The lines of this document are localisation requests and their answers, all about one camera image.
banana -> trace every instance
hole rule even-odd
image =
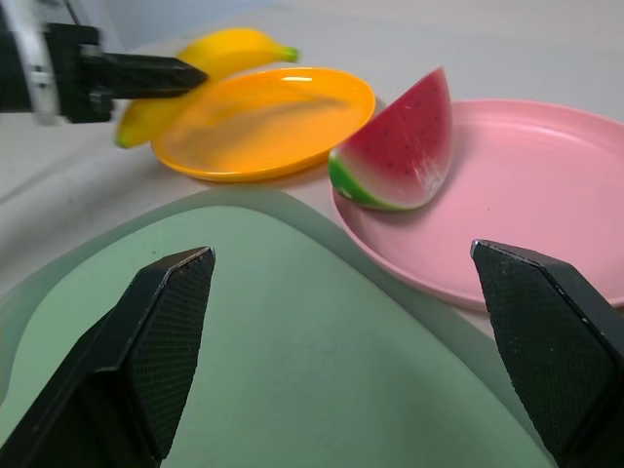
[[[212,84],[274,61],[294,62],[298,56],[297,49],[282,46],[254,29],[223,29],[204,36],[177,57],[207,73],[208,81],[181,97],[132,101],[117,127],[116,143],[131,148],[150,141]]]

toy watermelon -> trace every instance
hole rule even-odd
[[[368,208],[418,208],[449,172],[451,134],[449,87],[438,68],[331,151],[331,184]]]

